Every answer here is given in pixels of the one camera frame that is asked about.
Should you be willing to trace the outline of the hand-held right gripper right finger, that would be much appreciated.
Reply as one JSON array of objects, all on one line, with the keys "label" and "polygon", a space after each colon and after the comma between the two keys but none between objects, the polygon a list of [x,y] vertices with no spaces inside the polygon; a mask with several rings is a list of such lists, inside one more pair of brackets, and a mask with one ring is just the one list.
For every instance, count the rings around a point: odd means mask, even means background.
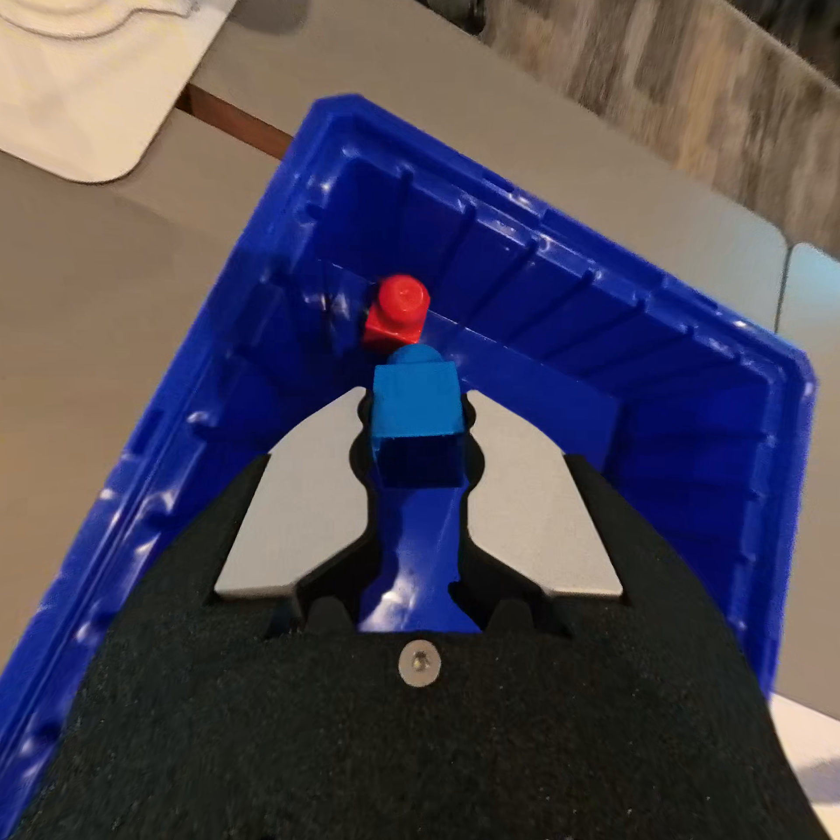
[{"label": "hand-held right gripper right finger", "polygon": [[543,595],[620,599],[623,585],[561,447],[481,392],[466,397],[484,459],[466,500],[472,543]]}]

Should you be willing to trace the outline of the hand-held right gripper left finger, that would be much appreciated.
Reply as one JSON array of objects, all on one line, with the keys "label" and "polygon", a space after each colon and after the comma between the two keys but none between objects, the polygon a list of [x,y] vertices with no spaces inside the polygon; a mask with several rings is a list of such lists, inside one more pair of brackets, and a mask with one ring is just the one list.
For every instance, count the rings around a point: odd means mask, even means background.
[{"label": "hand-held right gripper left finger", "polygon": [[226,600],[291,595],[355,545],[369,526],[371,457],[355,386],[270,450],[214,593]]}]

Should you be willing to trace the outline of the blue plastic bin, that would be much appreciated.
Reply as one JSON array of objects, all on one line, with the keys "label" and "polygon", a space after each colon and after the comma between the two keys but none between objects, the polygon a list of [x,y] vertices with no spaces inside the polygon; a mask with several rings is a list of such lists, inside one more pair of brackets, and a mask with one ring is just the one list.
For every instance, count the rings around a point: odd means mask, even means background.
[{"label": "blue plastic bin", "polygon": [[[455,363],[457,489],[383,487],[384,278]],[[214,593],[270,450],[355,386],[364,536]],[[828,838],[774,680],[806,355],[358,96],[315,101],[2,675],[2,838]],[[478,549],[467,392],[548,435],[623,585]]]}]

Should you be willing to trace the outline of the blue single-stud block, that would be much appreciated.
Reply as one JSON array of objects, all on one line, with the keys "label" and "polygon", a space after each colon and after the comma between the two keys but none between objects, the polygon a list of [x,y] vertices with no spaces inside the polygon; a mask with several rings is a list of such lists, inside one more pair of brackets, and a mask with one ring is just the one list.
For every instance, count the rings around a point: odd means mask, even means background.
[{"label": "blue single-stud block", "polygon": [[461,488],[466,433],[455,363],[434,347],[408,344],[376,366],[370,436],[383,487]]}]

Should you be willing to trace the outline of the red single-stud block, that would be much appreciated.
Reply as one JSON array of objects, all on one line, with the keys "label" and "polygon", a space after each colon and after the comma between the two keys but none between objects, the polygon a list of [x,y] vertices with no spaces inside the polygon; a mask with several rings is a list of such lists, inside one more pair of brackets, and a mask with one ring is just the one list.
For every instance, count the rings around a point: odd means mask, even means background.
[{"label": "red single-stud block", "polygon": [[362,332],[362,345],[389,354],[419,343],[431,303],[424,283],[406,274],[383,279],[377,288]]}]

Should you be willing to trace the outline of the white mat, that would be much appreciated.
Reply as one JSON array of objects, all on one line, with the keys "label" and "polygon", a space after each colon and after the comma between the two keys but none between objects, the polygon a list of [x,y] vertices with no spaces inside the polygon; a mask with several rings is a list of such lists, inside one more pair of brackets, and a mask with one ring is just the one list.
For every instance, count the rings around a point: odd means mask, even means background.
[{"label": "white mat", "polygon": [[2,151],[71,182],[131,172],[236,5],[191,2],[189,17],[135,13],[86,39],[1,18]]}]

